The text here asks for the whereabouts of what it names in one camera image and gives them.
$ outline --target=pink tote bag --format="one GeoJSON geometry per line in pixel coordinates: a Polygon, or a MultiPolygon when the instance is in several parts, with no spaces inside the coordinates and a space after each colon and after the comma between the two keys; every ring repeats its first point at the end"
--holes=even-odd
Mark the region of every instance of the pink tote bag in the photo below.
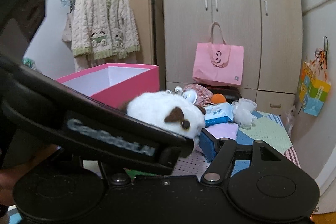
{"type": "Polygon", "coordinates": [[[228,45],[217,22],[209,29],[209,42],[198,43],[193,79],[207,85],[241,85],[243,76],[244,47],[228,45]],[[213,28],[218,26],[223,44],[213,43],[213,28]]]}

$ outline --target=plush toy eye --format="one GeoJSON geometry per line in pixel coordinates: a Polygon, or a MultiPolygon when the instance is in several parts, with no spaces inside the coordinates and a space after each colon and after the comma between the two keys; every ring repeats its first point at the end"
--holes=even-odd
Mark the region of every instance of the plush toy eye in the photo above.
{"type": "Polygon", "coordinates": [[[183,120],[181,122],[181,126],[183,129],[189,129],[190,128],[190,122],[188,120],[183,120]]]}

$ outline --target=wet wipes pack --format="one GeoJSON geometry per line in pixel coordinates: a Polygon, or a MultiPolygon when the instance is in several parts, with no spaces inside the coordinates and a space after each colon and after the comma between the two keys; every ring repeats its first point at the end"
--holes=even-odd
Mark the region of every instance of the wet wipes pack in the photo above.
{"type": "Polygon", "coordinates": [[[206,127],[223,122],[233,122],[233,106],[229,103],[209,105],[205,107],[206,127]]]}

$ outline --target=cardigan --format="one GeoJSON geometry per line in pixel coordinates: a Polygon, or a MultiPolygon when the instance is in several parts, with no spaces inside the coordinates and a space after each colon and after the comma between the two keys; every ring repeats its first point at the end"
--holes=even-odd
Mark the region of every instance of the cardigan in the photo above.
{"type": "Polygon", "coordinates": [[[73,56],[80,58],[75,61],[79,67],[84,60],[122,59],[140,51],[129,0],[76,0],[71,49],[73,56]]]}

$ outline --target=tote bag handle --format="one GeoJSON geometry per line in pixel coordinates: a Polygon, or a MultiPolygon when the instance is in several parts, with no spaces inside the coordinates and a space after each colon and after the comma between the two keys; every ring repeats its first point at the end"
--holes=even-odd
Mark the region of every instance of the tote bag handle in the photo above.
{"type": "Polygon", "coordinates": [[[221,26],[218,22],[214,21],[209,28],[209,42],[208,42],[208,52],[210,56],[211,63],[219,68],[224,68],[227,66],[230,57],[231,46],[227,45],[221,30],[221,26]],[[222,36],[223,44],[213,43],[213,29],[215,26],[219,27],[220,34],[222,36]]]}

